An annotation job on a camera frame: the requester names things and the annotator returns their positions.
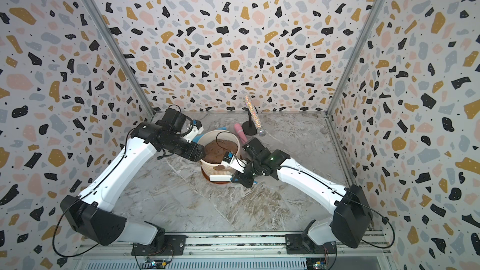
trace terrazzo wallpaper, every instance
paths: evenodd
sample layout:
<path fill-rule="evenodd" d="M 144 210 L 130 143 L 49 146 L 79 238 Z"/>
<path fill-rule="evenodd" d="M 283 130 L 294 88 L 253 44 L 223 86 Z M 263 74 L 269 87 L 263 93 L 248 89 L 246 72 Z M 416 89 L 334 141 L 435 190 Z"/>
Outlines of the terrazzo wallpaper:
<path fill-rule="evenodd" d="M 478 3 L 386 0 L 332 114 L 399 269 L 480 269 Z"/>
<path fill-rule="evenodd" d="M 375 0 L 95 0 L 156 110 L 322 111 Z"/>
<path fill-rule="evenodd" d="M 0 269 L 67 269 L 60 202 L 147 114 L 79 0 L 0 0 L 0 18 Z M 55 241 L 81 235 L 63 221 Z"/>

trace gray marble surface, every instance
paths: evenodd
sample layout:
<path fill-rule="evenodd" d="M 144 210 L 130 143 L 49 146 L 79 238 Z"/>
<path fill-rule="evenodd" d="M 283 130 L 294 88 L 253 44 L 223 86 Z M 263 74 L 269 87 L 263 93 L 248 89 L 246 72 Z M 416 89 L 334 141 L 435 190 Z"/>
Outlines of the gray marble surface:
<path fill-rule="evenodd" d="M 205 132 L 226 126 L 233 130 L 245 113 L 186 112 L 201 120 Z M 155 121 L 162 114 L 157 114 Z M 328 134 L 325 118 L 311 113 L 262 113 L 268 134 L 256 137 L 273 151 L 290 154 L 306 168 L 334 182 L 346 184 Z M 299 189 L 272 177 L 257 177 L 246 189 L 241 184 L 213 184 L 200 163 L 178 156 L 141 167 L 117 201 L 114 213 L 148 221 L 168 232 L 300 231 L 311 220 L 328 215 L 319 203 Z"/>

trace pink object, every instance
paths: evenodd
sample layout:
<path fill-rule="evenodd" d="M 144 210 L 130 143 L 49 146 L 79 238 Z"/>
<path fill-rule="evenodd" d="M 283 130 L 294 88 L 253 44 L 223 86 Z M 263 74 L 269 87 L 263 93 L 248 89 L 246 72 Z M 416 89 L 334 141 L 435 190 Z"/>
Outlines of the pink object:
<path fill-rule="evenodd" d="M 234 127 L 235 131 L 237 132 L 237 135 L 240 137 L 241 141 L 243 142 L 243 144 L 246 144 L 247 143 L 247 137 L 243 133 L 242 125 L 240 125 L 240 123 L 235 123 L 235 125 L 233 125 L 233 127 Z"/>

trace soil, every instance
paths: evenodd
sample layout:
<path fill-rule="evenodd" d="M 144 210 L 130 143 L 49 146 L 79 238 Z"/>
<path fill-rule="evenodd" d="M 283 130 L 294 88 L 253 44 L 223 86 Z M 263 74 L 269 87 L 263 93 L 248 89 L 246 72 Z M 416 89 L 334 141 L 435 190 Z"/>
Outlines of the soil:
<path fill-rule="evenodd" d="M 218 140 L 217 144 L 217 142 L 213 140 L 205 146 L 205 157 L 203 160 L 210 164 L 220 164 L 225 153 L 237 153 L 237 150 L 238 146 L 235 142 Z"/>

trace black cable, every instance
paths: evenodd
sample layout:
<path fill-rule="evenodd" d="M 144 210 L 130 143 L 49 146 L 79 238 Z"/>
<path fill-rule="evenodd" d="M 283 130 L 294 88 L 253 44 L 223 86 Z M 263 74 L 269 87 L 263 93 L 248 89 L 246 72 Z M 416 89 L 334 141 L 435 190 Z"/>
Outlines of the black cable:
<path fill-rule="evenodd" d="M 74 257 L 77 257 L 77 256 L 80 256 L 80 255 L 83 255 L 84 253 L 94 249 L 97 245 L 99 245 L 99 243 L 93 245 L 92 247 L 90 247 L 89 249 L 81 252 L 81 253 L 77 253 L 77 254 L 74 254 L 74 255 L 63 255 L 61 254 L 60 252 L 57 251 L 57 248 L 55 248 L 55 236 L 57 235 L 57 230 L 58 230 L 58 227 L 60 226 L 60 222 L 62 221 L 63 219 L 63 216 L 65 216 L 65 213 L 67 213 L 67 211 L 69 210 L 69 208 L 73 207 L 75 203 L 77 203 L 78 201 L 81 201 L 83 200 L 85 197 L 87 197 L 88 195 L 92 194 L 92 192 L 88 193 L 87 195 L 83 196 L 82 198 L 76 200 L 75 202 L 73 202 L 69 207 L 67 207 L 65 209 L 65 211 L 62 213 L 62 215 L 60 216 L 60 219 L 58 219 L 58 223 L 57 223 L 57 226 L 55 226 L 55 231 L 53 231 L 53 236 L 52 236 L 52 248 L 53 248 L 53 251 L 55 251 L 55 253 L 63 258 L 74 258 Z"/>

